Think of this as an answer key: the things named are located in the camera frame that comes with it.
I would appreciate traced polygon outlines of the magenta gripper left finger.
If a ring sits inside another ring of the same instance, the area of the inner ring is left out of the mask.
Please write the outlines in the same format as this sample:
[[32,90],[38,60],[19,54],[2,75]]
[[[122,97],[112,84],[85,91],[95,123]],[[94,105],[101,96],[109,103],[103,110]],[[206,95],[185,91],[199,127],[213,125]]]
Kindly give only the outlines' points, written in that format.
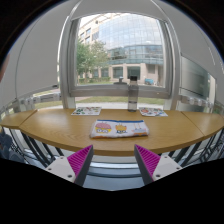
[[68,157],[60,156],[46,168],[46,171],[82,186],[93,154],[93,146],[89,145]]

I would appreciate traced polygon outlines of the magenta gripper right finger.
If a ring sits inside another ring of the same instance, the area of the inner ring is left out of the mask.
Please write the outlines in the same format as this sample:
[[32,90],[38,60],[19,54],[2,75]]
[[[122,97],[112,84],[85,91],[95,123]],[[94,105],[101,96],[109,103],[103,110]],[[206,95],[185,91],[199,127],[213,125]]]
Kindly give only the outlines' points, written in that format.
[[134,155],[145,185],[182,169],[168,155],[159,156],[139,145],[134,146]]

